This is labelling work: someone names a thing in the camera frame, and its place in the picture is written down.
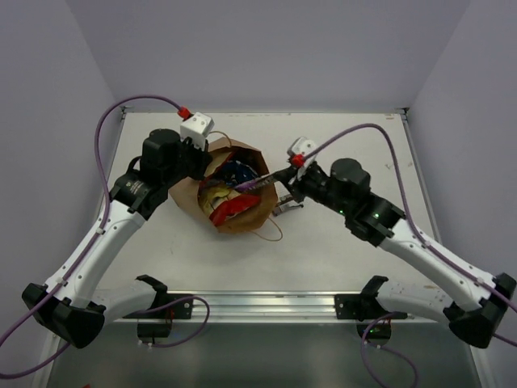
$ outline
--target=brown paper bag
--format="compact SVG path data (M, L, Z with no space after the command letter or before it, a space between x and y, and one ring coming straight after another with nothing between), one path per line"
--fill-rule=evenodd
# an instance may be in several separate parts
M250 153L254 163L253 168L257 171L258 175L262 176L269 174L269 170L267 169L262 153L250 145L226 137L217 139L208 145L208 152L210 152L214 160L224 159L224 154L239 149L246 150L247 153ZM205 175L210 175L213 172L213 167L211 171L208 171L208 169ZM240 213L237 216L226 220L220 226L215 227L200 208L198 201L199 186L199 181L186 178L173 186L169 190L169 194L172 196L178 207L194 218L209 223L221 233L237 234L257 230L269 218L271 212L276 206L276 202L278 201L275 185L270 184L266 187L260 188L253 192L254 195L260 196L261 198L258 205L247 209L245 212Z

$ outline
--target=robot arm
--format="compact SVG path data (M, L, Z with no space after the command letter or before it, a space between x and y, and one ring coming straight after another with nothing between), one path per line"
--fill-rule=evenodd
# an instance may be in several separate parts
M124 244L167 199L169 188L187 177L204 177L212 160L206 141L212 127L210 117L196 113L182 123L181 136L170 129L151 132L144 141L141 157L131 161L110 192L106 225L100 227L99 216L74 253L44 285L30 284L24 290L22 299L31 309L48 296L48 290L61 284L35 314L40 324L76 348L83 348L100 333L104 324L156 307L158 299L166 293L166 286L149 276L139 276L130 285L114 290L96 290L97 284ZM138 160L140 169L136 170ZM95 234L99 237L94 245L64 281L65 273Z
M448 323L463 341L486 348L507 305L479 284L484 283L511 298L515 280L505 273L493 276L475 268L418 229L427 241L427 245L423 245L414 235L405 213L371 192L370 175L354 159L335 161L330 176L318 166L314 157L303 165L297 162L296 158L314 148L315 144L304 137L295 141L288 151L292 165L276 174L293 197L297 201L309 197L343 215L345 227L354 236L400 257L438 285L438 288L419 288L375 276L361 293L364 300L375 303L385 313L401 311ZM430 247L472 274L477 281L450 268L430 251Z

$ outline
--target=white wall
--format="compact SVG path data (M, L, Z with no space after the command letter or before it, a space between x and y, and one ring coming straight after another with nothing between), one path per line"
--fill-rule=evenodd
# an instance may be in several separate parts
M116 97L148 91L199 109L255 111L407 107L469 4L67 2Z
M517 277L517 2L475 0L410 109L410 128L444 243ZM509 311L501 333L517 340ZM496 339L491 364L515 386L517 349Z
M0 331L89 228L99 202L94 130L114 99L64 1L0 6ZM112 152L116 125L106 128ZM33 366L47 331L31 319L0 351L3 373ZM32 376L0 386L27 387Z

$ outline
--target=white table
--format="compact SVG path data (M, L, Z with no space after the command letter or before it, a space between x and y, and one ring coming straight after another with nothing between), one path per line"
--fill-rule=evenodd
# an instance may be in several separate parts
M213 113L216 129L259 148L270 170L284 168L286 149L299 136L317 144L338 131L361 123L377 123L397 150L414 219L432 235L430 218L418 181L401 117L385 114ZM110 186L141 154L142 142L156 128L179 130L174 113L129 113L110 174ZM372 190L401 207L393 162L384 138L375 129L348 135L317 160L328 172L337 158L356 158L372 176ZM279 195L286 191L277 186ZM351 235L344 220L321 205L276 218L284 231L280 242L255 235L212 232L186 215L172 199L161 205L118 254L100 288L115 288L148 274L176 290L210 291L357 291L374 275L408 283L430 281L397 257ZM267 223L261 234L278 234Z

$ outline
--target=red connector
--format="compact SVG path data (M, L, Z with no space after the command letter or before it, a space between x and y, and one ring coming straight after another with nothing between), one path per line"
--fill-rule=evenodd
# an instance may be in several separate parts
M295 167L302 167L304 165L305 161L304 161L304 157L302 154L298 154L298 155L294 155L292 158L291 158L291 164Z
M191 117L192 114L191 114L191 111L189 111L187 108L181 107L180 109L178 109L178 116L180 116L182 119L186 120L189 117Z

